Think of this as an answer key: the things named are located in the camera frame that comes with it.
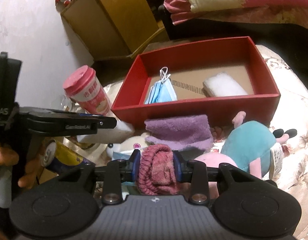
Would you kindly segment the person left hand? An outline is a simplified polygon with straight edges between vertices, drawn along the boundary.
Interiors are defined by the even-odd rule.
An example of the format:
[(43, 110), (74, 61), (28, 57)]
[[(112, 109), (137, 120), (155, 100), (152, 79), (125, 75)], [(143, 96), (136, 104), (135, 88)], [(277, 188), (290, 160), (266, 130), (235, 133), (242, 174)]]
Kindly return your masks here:
[[(44, 152), (44, 147), (41, 145), (35, 157), (27, 161), (25, 166), (25, 175), (18, 181), (18, 186), (21, 188), (31, 189), (34, 186), (35, 178), (41, 167), (40, 157)], [(9, 147), (0, 146), (0, 166), (13, 166), (19, 161), (18, 154)]]

